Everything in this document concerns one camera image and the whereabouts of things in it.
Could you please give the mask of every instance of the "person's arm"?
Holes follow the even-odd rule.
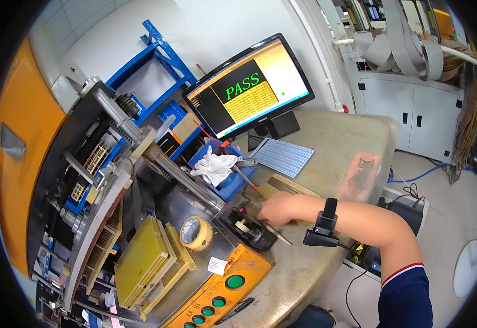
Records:
[[[270,225],[283,225],[292,219],[317,220],[326,200],[307,195],[280,192],[262,203],[260,220]],[[381,281],[394,272],[422,263],[421,251],[412,229],[399,215],[387,209],[362,203],[339,201],[334,230],[365,245],[376,246],[381,252]]]

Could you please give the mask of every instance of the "beige work table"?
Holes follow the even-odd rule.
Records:
[[[301,130],[280,140],[313,148],[315,152],[294,181],[322,197],[338,197],[358,152],[373,154],[379,158],[379,165],[374,170],[376,172],[368,177],[368,181],[371,181],[369,186],[360,188],[363,190],[357,190],[351,196],[343,193],[340,198],[356,200],[363,192],[366,196],[362,201],[376,204],[388,177],[398,124],[382,116],[326,111],[299,110],[295,111],[295,116]],[[248,134],[237,137],[233,145],[240,146],[244,154],[249,154]],[[274,173],[276,171],[273,169],[259,165],[252,181],[261,186]],[[235,196],[232,202],[241,202],[244,196],[251,194],[254,192],[246,190],[243,195]],[[260,202],[261,199],[249,202],[247,208],[250,216],[256,214],[252,211],[258,210]],[[307,228],[295,222],[276,227],[293,246],[277,240],[271,250],[264,254],[275,266],[249,294],[249,297],[255,297],[255,302],[219,327],[285,327],[324,291],[342,265],[347,251],[340,247],[303,245]],[[341,242],[351,245],[350,238],[339,237]]]

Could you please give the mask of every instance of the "blue plastic bin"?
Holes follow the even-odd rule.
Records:
[[[221,144],[222,142],[219,140],[215,140],[216,143]],[[188,162],[189,166],[193,168],[196,164],[196,162],[200,161],[205,154],[208,153],[208,147],[211,146],[212,151],[214,152],[217,148],[217,146],[212,142],[209,141],[206,143],[205,146],[203,146]],[[247,156],[244,156],[239,149],[235,146],[227,146],[224,148],[224,151],[230,155],[235,155],[235,156],[242,156],[243,158],[248,158]],[[253,174],[257,172],[258,168],[255,167],[243,167],[241,171],[248,177],[248,179],[251,179]],[[235,196],[235,194],[246,184],[246,180],[242,178],[239,174],[236,174],[235,172],[232,172],[229,177],[222,181],[220,185],[218,185],[216,188],[213,187],[212,184],[208,184],[202,177],[200,177],[200,180],[211,190],[213,190],[217,195],[220,196],[226,203],[229,203],[229,201]]]

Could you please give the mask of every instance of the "pen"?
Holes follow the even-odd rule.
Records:
[[[219,325],[219,324],[222,324],[224,321],[226,321],[227,319],[231,318],[232,316],[234,316],[235,314],[237,314],[238,312],[244,310],[246,307],[248,307],[251,303],[253,303],[253,301],[255,301],[255,298],[253,297],[250,297],[250,298],[246,298],[246,300],[242,301],[241,303],[239,303],[239,306],[237,306],[237,308],[233,311],[231,311],[230,313],[226,314],[225,316],[223,316],[220,320],[218,320],[216,323],[215,323],[215,326],[216,325]]]

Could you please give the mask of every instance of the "white cloth glove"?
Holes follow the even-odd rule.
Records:
[[[193,176],[202,175],[207,183],[217,187],[232,172],[231,168],[235,165],[238,157],[235,155],[217,156],[211,152],[212,149],[209,146],[208,153],[195,164],[190,174]]]

